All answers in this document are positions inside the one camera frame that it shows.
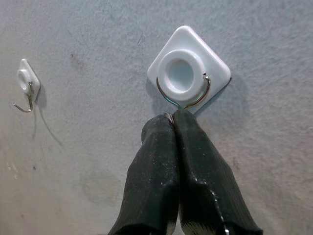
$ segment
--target white plastic hook base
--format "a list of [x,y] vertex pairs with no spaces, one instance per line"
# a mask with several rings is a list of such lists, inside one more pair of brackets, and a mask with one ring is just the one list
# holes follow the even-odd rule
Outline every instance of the white plastic hook base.
[[175,103],[184,107],[201,97],[210,79],[208,94],[188,110],[195,113],[230,81],[228,66],[188,26],[179,27],[148,69],[148,79]]
[[17,71],[17,79],[22,91],[26,95],[30,95],[31,87],[29,86],[29,82],[32,82],[31,99],[34,102],[40,89],[40,82],[26,59],[22,59],[20,62],[20,67]]

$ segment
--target gray concrete wall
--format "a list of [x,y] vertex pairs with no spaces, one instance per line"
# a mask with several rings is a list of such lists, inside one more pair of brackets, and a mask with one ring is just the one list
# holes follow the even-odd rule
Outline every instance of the gray concrete wall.
[[[191,26],[233,80],[198,120],[267,235],[313,233],[313,1],[0,1],[0,234],[105,234],[144,123],[147,69]],[[42,88],[26,107],[16,70]]]

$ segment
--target metal wire hook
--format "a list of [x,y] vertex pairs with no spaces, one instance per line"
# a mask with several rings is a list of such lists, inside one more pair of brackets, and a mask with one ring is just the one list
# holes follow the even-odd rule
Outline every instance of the metal wire hook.
[[13,104],[16,108],[18,108],[19,110],[21,110],[24,113],[29,113],[33,110],[33,102],[32,102],[32,95],[33,95],[33,83],[29,82],[29,87],[30,87],[30,93],[26,94],[27,98],[28,98],[28,102],[29,102],[29,109],[28,110],[24,110],[22,109],[20,106],[18,106],[17,104]]
[[[207,81],[207,86],[206,86],[205,92],[204,92],[196,101],[194,101],[194,102],[192,102],[192,103],[190,103],[190,104],[185,105],[184,109],[187,110],[188,108],[190,108],[190,107],[192,107],[192,106],[194,106],[194,105],[200,103],[200,102],[206,97],[206,95],[209,93],[209,90],[210,90],[210,87],[211,87],[211,79],[210,79],[209,76],[206,75],[206,74],[203,75],[203,79]],[[174,104],[174,105],[176,105],[178,108],[180,108],[180,105],[179,105],[177,102],[172,101],[172,100],[165,94],[165,92],[162,90],[162,88],[161,88],[161,86],[160,86],[160,84],[159,84],[159,82],[158,82],[158,77],[156,78],[156,86],[157,86],[158,90],[160,91],[160,93],[162,94],[162,96],[163,96],[168,102],[170,102],[171,104]]]

